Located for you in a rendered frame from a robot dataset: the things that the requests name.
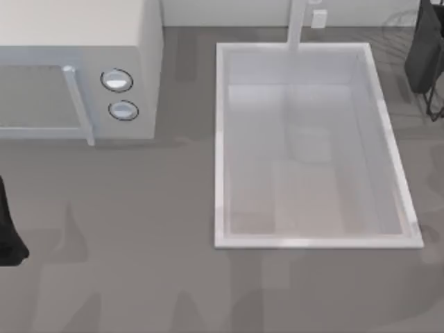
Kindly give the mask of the white sink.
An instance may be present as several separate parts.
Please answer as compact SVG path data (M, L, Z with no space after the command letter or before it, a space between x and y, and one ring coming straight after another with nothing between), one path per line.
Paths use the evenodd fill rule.
M420 249L365 42L216 46L216 248Z

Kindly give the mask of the pale microwave oven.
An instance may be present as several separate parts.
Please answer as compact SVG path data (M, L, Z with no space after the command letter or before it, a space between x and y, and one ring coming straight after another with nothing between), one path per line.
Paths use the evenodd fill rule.
M163 46L160 0L0 0L0 65L75 67L95 143L154 137ZM133 77L127 92L102 86L114 68ZM139 108L136 119L109 115L121 100Z

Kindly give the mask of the small silver microwave knob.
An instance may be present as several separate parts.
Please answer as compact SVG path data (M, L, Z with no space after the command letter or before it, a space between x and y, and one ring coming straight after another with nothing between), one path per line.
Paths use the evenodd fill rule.
M121 100L109 104L108 113L118 121L133 121L139 116L139 108L131 101Z

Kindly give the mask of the large silver microwave knob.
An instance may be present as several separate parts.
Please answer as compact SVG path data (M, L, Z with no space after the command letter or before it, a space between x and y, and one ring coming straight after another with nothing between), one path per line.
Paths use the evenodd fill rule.
M103 71L100 76L102 86L111 92L123 93L133 86L133 77L123 69Z

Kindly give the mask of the tall white tap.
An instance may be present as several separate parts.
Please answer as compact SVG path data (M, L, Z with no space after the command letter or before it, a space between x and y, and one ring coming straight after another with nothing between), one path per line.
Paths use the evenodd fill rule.
M306 9L307 0L290 1L289 25L287 31L287 46L290 52L296 52L298 49Z

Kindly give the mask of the microwave oven door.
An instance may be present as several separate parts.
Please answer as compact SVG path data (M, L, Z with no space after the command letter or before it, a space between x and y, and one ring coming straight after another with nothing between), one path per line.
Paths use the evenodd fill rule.
M85 139L62 67L0 65L0 139Z

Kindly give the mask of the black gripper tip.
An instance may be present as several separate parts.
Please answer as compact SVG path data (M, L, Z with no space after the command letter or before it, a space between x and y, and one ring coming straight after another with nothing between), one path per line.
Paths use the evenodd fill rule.
M12 221L3 178L0 176L0 267L21 265L30 251Z

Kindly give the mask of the white wall socket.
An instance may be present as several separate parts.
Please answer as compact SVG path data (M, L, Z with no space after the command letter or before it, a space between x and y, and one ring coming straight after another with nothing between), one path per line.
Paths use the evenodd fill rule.
M312 12L311 28L322 29L327 25L328 11L325 9L317 9Z

